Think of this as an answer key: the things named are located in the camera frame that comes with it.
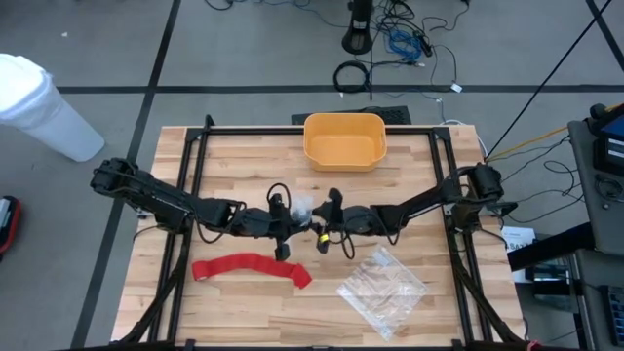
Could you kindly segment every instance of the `plastic bag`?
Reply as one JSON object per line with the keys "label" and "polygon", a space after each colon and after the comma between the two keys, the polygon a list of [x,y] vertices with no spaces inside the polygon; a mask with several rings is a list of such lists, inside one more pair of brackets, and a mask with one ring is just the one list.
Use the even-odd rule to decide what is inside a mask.
{"label": "plastic bag", "polygon": [[291,204],[291,217],[301,226],[307,225],[312,219],[312,209],[314,208],[314,197],[294,195]]}
{"label": "plastic bag", "polygon": [[367,257],[337,292],[389,341],[427,287],[381,246]]}

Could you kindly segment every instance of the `yellow object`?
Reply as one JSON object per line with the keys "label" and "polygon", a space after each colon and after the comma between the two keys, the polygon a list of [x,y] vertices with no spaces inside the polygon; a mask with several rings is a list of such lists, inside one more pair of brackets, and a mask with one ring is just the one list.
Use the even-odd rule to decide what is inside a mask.
{"label": "yellow object", "polygon": [[548,132],[548,133],[546,133],[543,136],[538,136],[538,137],[535,137],[535,138],[533,138],[531,140],[527,140],[527,141],[522,142],[522,143],[520,143],[520,144],[518,144],[518,145],[516,145],[516,146],[514,146],[514,147],[512,147],[510,149],[507,149],[507,150],[505,150],[503,152],[499,152],[499,153],[495,154],[494,156],[488,157],[487,161],[488,162],[495,161],[500,156],[506,155],[506,154],[508,154],[510,152],[518,150],[521,147],[525,147],[525,146],[527,146],[529,144],[532,144],[534,142],[540,141],[541,139],[545,139],[546,137],[553,136],[553,135],[555,135],[557,133],[560,133],[560,132],[563,132],[563,131],[566,131],[566,130],[567,130],[567,127],[561,127],[561,128],[558,128],[558,129],[556,129],[556,130],[554,130],[552,132]]}
{"label": "yellow object", "polygon": [[612,106],[607,107],[604,111],[606,111],[606,112],[611,112],[612,110],[616,109],[617,107],[619,107],[619,106],[621,106],[621,105],[622,105],[621,103],[614,104],[614,105],[612,105]]}
{"label": "yellow object", "polygon": [[385,125],[372,113],[315,113],[305,119],[303,150],[315,171],[372,171],[386,155]]}

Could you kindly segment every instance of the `red cloth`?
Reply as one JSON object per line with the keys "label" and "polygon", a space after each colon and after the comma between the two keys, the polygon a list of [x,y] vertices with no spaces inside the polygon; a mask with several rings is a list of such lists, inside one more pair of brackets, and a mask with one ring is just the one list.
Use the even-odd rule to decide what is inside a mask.
{"label": "red cloth", "polygon": [[200,281],[217,274],[242,268],[252,269],[276,277],[290,278],[300,289],[305,288],[312,282],[312,277],[310,277],[310,274],[301,264],[279,262],[273,257],[257,253],[235,253],[208,261],[195,261],[192,264],[193,279]]}

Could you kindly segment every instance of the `wooden tabletop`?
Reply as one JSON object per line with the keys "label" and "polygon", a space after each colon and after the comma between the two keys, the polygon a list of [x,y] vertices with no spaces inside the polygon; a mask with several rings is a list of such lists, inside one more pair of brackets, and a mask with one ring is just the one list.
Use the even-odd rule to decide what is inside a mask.
{"label": "wooden tabletop", "polygon": [[[483,161],[474,127],[450,130],[458,167]],[[185,133],[185,127],[163,128],[151,170],[157,178],[173,185]],[[191,153],[187,191],[194,174],[197,144]],[[387,144],[387,156],[372,172],[317,173],[308,167],[303,155],[302,136],[209,136],[200,196],[244,200],[249,207],[267,209],[266,191],[273,183],[283,182],[294,197],[312,196],[315,206],[327,198],[331,187],[336,187],[343,193],[343,206],[347,207],[397,204],[435,185],[425,136],[388,136]],[[482,223],[485,229],[498,232],[495,219],[482,218]],[[153,219],[143,220],[138,229],[154,224]],[[129,332],[154,297],[165,239],[165,233],[157,229],[137,237],[111,339]],[[275,243],[224,236],[208,245],[194,232],[177,343],[194,338],[199,345],[448,346],[452,339],[463,338],[441,212],[412,220],[401,232],[397,246],[390,246],[383,237],[354,237],[353,260],[344,256],[339,245],[330,246],[327,254],[319,254],[315,241],[312,233],[300,234],[291,241],[289,262],[303,264],[313,278],[308,287],[300,290],[290,280],[248,270],[195,282],[190,273],[190,263],[195,260],[242,252],[273,256]],[[504,245],[482,232],[474,234],[474,242],[487,299],[522,336],[523,316]],[[385,247],[428,288],[428,294],[388,342],[336,293],[336,288],[376,245]],[[171,297],[163,314],[161,335],[166,333],[170,304]],[[479,338],[472,297],[469,305],[473,330]]]}

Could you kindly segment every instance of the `white bucket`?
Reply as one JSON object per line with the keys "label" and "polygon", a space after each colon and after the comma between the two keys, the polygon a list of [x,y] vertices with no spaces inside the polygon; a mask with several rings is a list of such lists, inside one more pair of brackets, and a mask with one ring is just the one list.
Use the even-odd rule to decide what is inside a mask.
{"label": "white bucket", "polygon": [[23,57],[0,54],[0,124],[78,162],[104,147],[104,139],[62,98],[50,75]]}

